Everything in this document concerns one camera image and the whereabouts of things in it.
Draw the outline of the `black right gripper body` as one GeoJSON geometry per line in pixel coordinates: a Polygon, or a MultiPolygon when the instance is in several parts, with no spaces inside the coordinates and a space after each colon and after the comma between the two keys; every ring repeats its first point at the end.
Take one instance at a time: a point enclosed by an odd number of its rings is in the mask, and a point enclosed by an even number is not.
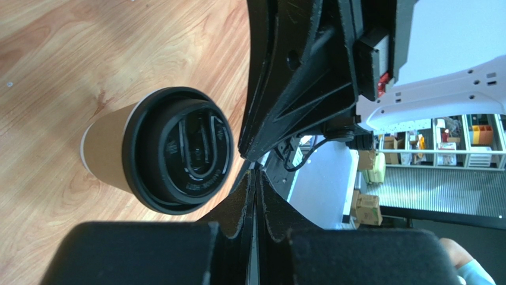
{"type": "Polygon", "coordinates": [[[353,59],[359,94],[380,98],[407,62],[416,1],[351,1],[353,59]]]}

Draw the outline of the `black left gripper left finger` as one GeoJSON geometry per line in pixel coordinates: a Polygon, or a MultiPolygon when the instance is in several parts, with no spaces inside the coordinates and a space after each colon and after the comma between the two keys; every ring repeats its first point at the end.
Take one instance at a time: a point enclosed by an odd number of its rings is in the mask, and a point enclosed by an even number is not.
{"type": "Polygon", "coordinates": [[[195,222],[86,222],[61,242],[43,284],[246,284],[255,172],[195,222]]]}

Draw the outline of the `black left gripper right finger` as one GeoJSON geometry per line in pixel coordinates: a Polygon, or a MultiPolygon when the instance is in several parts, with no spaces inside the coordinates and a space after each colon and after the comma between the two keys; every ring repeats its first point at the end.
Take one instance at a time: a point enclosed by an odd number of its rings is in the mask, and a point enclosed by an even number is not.
{"type": "Polygon", "coordinates": [[[325,230],[256,173],[261,284],[459,284],[434,234],[424,230],[325,230]]]}

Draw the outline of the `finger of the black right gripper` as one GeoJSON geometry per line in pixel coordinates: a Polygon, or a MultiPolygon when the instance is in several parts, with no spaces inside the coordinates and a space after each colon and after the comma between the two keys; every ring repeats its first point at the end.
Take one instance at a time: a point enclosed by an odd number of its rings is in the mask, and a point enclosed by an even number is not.
{"type": "Polygon", "coordinates": [[[358,99],[350,1],[248,1],[251,52],[238,149],[254,161],[358,99]]]}

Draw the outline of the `brown paper coffee cup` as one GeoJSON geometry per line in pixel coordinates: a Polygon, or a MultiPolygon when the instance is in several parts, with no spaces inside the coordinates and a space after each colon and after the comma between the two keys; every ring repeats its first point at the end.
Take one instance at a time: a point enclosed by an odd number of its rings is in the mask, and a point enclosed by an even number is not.
{"type": "Polygon", "coordinates": [[[80,157],[98,180],[158,213],[191,213],[222,188],[233,164],[230,125],[213,100],[166,87],[104,115],[84,132],[80,157]]]}

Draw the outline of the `black plastic cup lid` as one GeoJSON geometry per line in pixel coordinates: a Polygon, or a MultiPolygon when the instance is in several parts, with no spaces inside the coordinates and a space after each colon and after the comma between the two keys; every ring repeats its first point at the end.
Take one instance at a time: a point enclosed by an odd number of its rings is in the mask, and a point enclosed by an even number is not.
{"type": "Polygon", "coordinates": [[[158,213],[191,213],[214,197],[233,162],[233,136],[221,109],[190,87],[157,90],[128,116],[122,163],[131,192],[158,213]]]}

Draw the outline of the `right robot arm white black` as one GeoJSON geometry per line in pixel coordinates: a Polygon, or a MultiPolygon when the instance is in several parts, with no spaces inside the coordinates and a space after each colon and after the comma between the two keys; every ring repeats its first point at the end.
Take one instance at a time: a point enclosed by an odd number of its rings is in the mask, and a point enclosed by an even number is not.
{"type": "Polygon", "coordinates": [[[415,1],[248,1],[251,54],[239,152],[255,161],[297,135],[372,146],[401,122],[505,113],[505,56],[392,86],[415,1]]]}

